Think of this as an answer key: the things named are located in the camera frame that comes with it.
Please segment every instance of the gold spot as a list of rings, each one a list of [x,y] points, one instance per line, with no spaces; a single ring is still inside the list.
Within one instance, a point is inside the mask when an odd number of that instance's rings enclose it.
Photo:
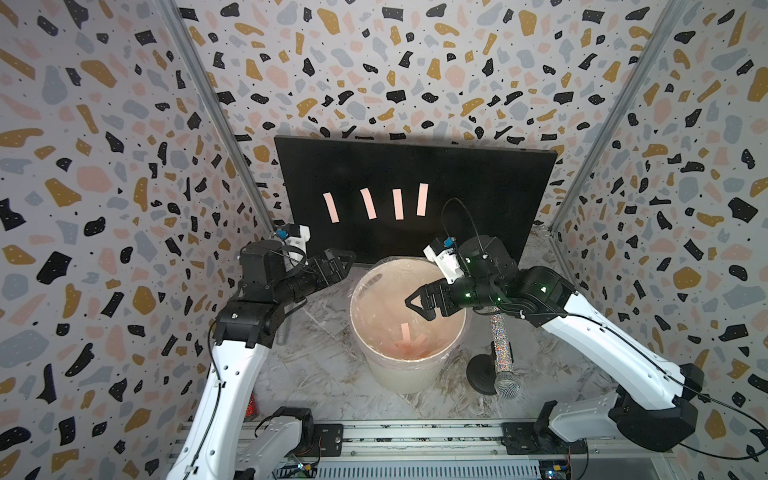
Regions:
[[[264,36],[264,32],[263,31],[259,30],[256,27],[248,25],[247,23],[236,22],[235,23],[235,29],[238,32],[242,33],[243,35],[250,35],[252,33],[255,33],[256,35],[261,35],[262,37]]]
[[[5,259],[11,265],[32,265],[35,262],[35,258],[32,255],[16,245],[3,247],[2,252],[5,254]]]
[[[614,246],[613,241],[610,241],[608,242],[608,247],[605,249],[605,258],[610,260],[614,257],[615,254],[616,254],[616,247]]]
[[[387,110],[386,112],[382,113],[381,115],[379,115],[376,118],[378,118],[379,120],[389,120],[390,118],[392,118],[394,116],[395,116],[395,108],[392,107],[392,108],[390,108],[389,110]]]
[[[581,47],[584,48],[592,43],[592,29],[587,28],[584,30],[584,34],[581,36]]]
[[[608,80],[610,83],[615,82],[616,81],[616,75],[618,75],[618,73],[619,73],[619,67],[620,66],[621,66],[621,62],[620,61],[615,61],[614,63],[612,63],[611,66],[609,67],[609,69],[607,69],[605,71],[605,73],[603,74],[603,78]]]
[[[80,62],[80,68],[109,88],[114,87],[118,82],[112,76],[112,72],[109,71],[107,65],[104,65],[101,60],[83,60]]]
[[[397,31],[397,27],[393,26],[393,27],[392,27],[392,28],[389,30],[389,39],[390,39],[390,40],[392,40],[392,43],[393,43],[394,45],[397,45],[398,43],[400,43],[400,42],[402,41],[402,40],[400,39],[400,32],[399,32],[399,31]]]
[[[688,60],[688,57],[685,56],[685,52],[679,48],[676,48],[672,53],[672,59],[674,59],[675,63],[683,64],[686,70],[690,68],[690,61]]]
[[[80,458],[80,450],[79,449],[72,449],[72,450],[65,450],[63,452],[55,453],[51,455],[51,473],[56,472],[57,470],[61,470],[64,468],[64,464],[69,462],[70,460],[78,460]],[[5,470],[3,468],[3,464],[5,463],[5,460],[0,462],[0,471]]]
[[[496,38],[497,36],[495,33],[488,34],[488,40],[485,42],[485,48],[482,49],[483,55],[487,55],[491,51],[494,42],[496,42]]]
[[[720,90],[720,80],[715,80],[712,85],[709,86],[707,90],[704,91],[703,94],[699,95],[699,97],[696,99],[697,102],[701,103],[704,100],[707,99],[710,95],[712,95],[714,92]]]
[[[455,37],[458,37],[458,30],[444,23],[435,23],[435,30],[437,30],[437,32],[440,35],[451,34],[451,35],[454,35]]]
[[[126,463],[125,466],[123,467],[123,473],[129,474],[131,478],[136,478],[139,476],[139,473],[141,472],[139,472],[139,469],[134,464],[133,460],[128,460],[128,463]]]
[[[435,80],[440,79],[440,60],[437,58],[432,59],[429,63],[429,68],[427,69],[427,76],[432,77]]]
[[[157,301],[152,295],[152,290],[143,285],[136,289],[136,293],[134,293],[134,308],[136,310],[142,315],[149,315],[156,306]]]
[[[720,415],[720,412],[712,409],[710,418],[704,423],[704,431],[709,434],[712,440],[726,435],[725,423],[723,423],[723,417]]]
[[[645,104],[650,107],[650,104],[654,103],[654,97],[656,96],[656,92],[659,91],[659,84],[655,83],[651,85],[650,88],[648,88],[648,91],[646,91],[643,94],[643,99],[645,100]]]
[[[528,10],[521,10],[518,14],[518,19],[520,20],[520,29],[523,31],[523,36],[533,35],[536,29],[536,14]]]
[[[46,180],[45,187],[51,192],[51,196],[59,207],[66,207],[83,199],[78,192],[66,187],[55,178]]]
[[[725,221],[725,218],[721,217],[720,215],[707,215],[702,214],[701,212],[696,213],[696,219],[704,225],[709,225],[710,227],[715,227],[718,223]]]
[[[701,275],[689,266],[684,266],[672,275],[672,280],[676,288],[685,290],[698,285],[701,281]]]
[[[91,115],[91,109],[88,108],[88,106],[85,104],[78,105],[76,108],[80,112],[80,115],[83,117],[83,120],[85,120],[85,124],[88,126],[88,130],[91,131],[92,134],[97,134],[98,128],[96,128],[96,122],[94,122],[94,118]]]
[[[21,128],[19,130],[4,131],[0,134],[0,147],[20,148],[24,147],[29,137],[40,137],[43,131],[39,128]]]
[[[195,27],[190,27],[190,36],[200,47],[205,45],[205,38],[203,38],[203,35],[200,35],[200,32]]]
[[[337,17],[335,13],[324,8],[318,8],[317,14],[320,16],[320,20],[323,21],[323,25],[326,26],[328,33],[335,35],[340,32],[339,17]]]
[[[742,362],[741,360],[732,359],[730,361],[730,366],[732,370],[726,375],[728,375],[732,379],[740,379],[741,376],[750,369],[750,366],[746,363]]]
[[[552,117],[554,117],[554,113],[555,113],[556,111],[558,111],[558,109],[557,109],[557,108],[555,108],[554,110],[550,110],[550,111],[548,111],[547,113],[543,114],[542,116],[540,116],[540,117],[536,117],[536,121],[545,121],[545,120],[551,120],[551,119],[552,119]]]
[[[21,72],[25,77],[29,77],[32,80],[35,79],[34,67],[21,60],[20,58],[14,57],[2,48],[0,48],[0,60],[3,60],[8,65],[11,65],[13,68]]]
[[[317,105],[317,100],[314,98],[307,98],[306,100],[299,102],[296,106],[296,108],[299,109],[299,117],[304,118],[315,105]]]
[[[83,395],[83,402],[80,404],[80,410],[90,408],[91,402],[93,402],[95,396],[96,392],[94,390],[88,390],[85,395]]]
[[[746,95],[749,101],[761,101],[768,93],[768,68],[760,67],[755,72],[755,78],[750,85],[750,92]]]
[[[629,27],[629,36],[632,38],[644,37],[650,38],[650,32],[642,27]]]
[[[139,204],[142,212],[146,212],[148,208],[147,203],[147,178],[142,177],[136,182],[136,188],[134,189],[134,202]]]

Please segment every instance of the marble floor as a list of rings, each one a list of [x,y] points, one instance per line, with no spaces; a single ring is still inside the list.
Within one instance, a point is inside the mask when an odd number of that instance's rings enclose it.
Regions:
[[[532,232],[520,267],[545,265],[560,271],[546,237]],[[427,389],[400,395],[372,377],[349,325],[349,295],[365,274],[349,277],[309,297],[291,317],[284,346],[275,345],[254,387],[259,417],[278,407],[310,407],[318,420],[535,418],[548,400],[573,401],[602,395],[611,378],[576,349],[528,322],[508,318],[508,336],[521,376],[512,400],[483,396],[468,384],[467,362],[490,353],[488,317],[468,312],[461,345]]]

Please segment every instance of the round black base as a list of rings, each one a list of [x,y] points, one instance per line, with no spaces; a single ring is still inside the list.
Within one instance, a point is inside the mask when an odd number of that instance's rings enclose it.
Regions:
[[[473,356],[467,363],[467,380],[475,391],[487,396],[496,395],[493,358],[484,353]]]

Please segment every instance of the black cable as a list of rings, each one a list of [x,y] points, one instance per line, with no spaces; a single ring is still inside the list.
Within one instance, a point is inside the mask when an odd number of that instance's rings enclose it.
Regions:
[[[216,373],[216,378],[219,380],[219,388],[216,394],[216,403],[214,403],[214,411],[210,414],[210,421],[208,422],[208,427],[205,428],[205,433],[203,434],[203,439],[200,440],[200,445],[197,447],[197,451],[195,452],[194,456],[192,457],[192,463],[190,463],[189,470],[187,470],[187,474],[184,476],[184,480],[187,480],[187,477],[190,476],[190,472],[193,471],[192,467],[194,467],[194,463],[197,461],[197,459],[200,457],[200,450],[203,449],[203,444],[205,443],[205,438],[208,437],[208,432],[210,431],[210,426],[214,424],[214,419],[216,418],[216,411],[219,409],[219,400],[221,399],[221,374],[219,374],[219,367],[216,366],[216,359],[214,358],[214,351],[210,348],[210,332],[214,329],[214,325],[216,325],[216,320],[214,320],[210,327],[208,327],[208,336],[206,337],[206,341],[208,344],[208,352],[210,352],[210,362],[214,367],[214,372]]]
[[[507,314],[510,313],[509,310],[504,310],[504,312],[507,313]],[[667,370],[661,368],[652,359],[650,359],[650,357],[648,355],[643,353],[642,350],[638,349],[635,345],[633,345],[631,342],[629,342],[623,336],[619,335],[618,333],[613,331],[611,328],[609,328],[608,326],[603,325],[602,323],[598,322],[597,320],[591,319],[591,318],[589,318],[588,316],[585,316],[585,315],[580,315],[578,313],[561,313],[561,314],[558,314],[558,313],[529,313],[528,315],[525,315],[525,316],[543,316],[543,315],[547,315],[547,316],[553,316],[553,315],[554,316],[563,316],[563,315],[568,315],[568,316],[576,316],[576,317],[579,317],[579,318],[583,318],[583,319],[589,320],[590,322],[600,326],[602,329],[605,329],[608,332],[613,333],[616,337],[621,339],[622,342],[624,342],[627,345],[629,345],[635,352],[639,353],[651,365],[656,367],[657,370],[662,372],[664,374],[664,378],[672,380],[673,382],[675,382],[679,386],[683,387],[684,389],[690,390],[691,392],[693,392],[697,396],[705,397],[708,400],[710,400],[711,402],[715,402],[718,405],[724,406],[724,407],[726,407],[728,409],[733,410],[734,412],[737,412],[737,413],[740,413],[741,415],[746,416],[748,419],[752,420],[757,425],[759,425],[764,431],[768,431],[768,428],[760,420],[758,420],[755,417],[751,416],[749,413],[746,413],[743,410],[738,409],[736,407],[732,407],[732,406],[728,405],[727,403],[721,402],[718,399],[714,399],[714,398],[712,398],[712,396],[707,395],[706,393],[698,392],[696,389],[692,389],[689,386],[687,386],[684,383],[682,383],[680,380],[674,378]],[[720,458],[720,459],[723,459],[723,460],[734,460],[734,461],[736,461],[736,460],[751,460],[751,459],[755,459],[755,458],[759,457],[760,455],[762,455],[763,453],[768,452],[768,446],[767,446],[767,447],[763,448],[762,450],[760,450],[759,452],[757,452],[755,455],[746,455],[746,456],[743,456],[743,457],[726,457],[726,456],[723,456],[723,455],[715,455],[715,454],[709,453],[709,452],[702,452],[701,450],[698,450],[698,449],[695,449],[695,448],[690,447],[688,445],[685,445],[684,443],[678,443],[678,445],[680,445],[681,447],[685,447],[686,449],[692,450],[694,452],[700,453],[701,455],[706,455],[708,457],[713,457],[713,458]]]

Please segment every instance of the pink spot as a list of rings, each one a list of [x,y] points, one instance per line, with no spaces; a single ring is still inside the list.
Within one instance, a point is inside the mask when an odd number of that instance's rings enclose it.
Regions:
[[[8,319],[8,321],[16,325],[24,325],[27,319],[29,319],[29,317],[35,312],[38,306],[40,306],[40,303],[42,303],[44,298],[45,293],[40,293],[39,295],[33,296],[27,303],[22,305],[20,309],[16,310],[16,313],[14,313],[13,316]]]
[[[112,182],[101,167],[78,168],[78,185],[85,191],[107,193],[112,188]]]
[[[3,101],[11,108],[11,110],[13,110],[19,117],[27,118],[29,120],[40,120],[40,112],[34,108],[20,104],[6,94],[0,94],[0,98],[2,98]]]
[[[453,88],[460,88],[463,86],[465,75],[464,68],[461,68],[458,65],[452,65],[445,71],[445,78]]]
[[[266,70],[266,77],[277,87],[288,88],[288,74],[274,65]]]
[[[125,360],[125,343],[123,341],[123,327],[113,325],[107,334],[107,340],[104,344],[104,350],[107,355],[113,357],[118,362]]]
[[[73,121],[74,115],[67,105],[58,109],[58,119],[61,121]]]
[[[29,236],[29,244],[30,245],[42,245],[43,243],[51,243],[55,242],[53,237],[49,237],[48,235],[30,235]]]

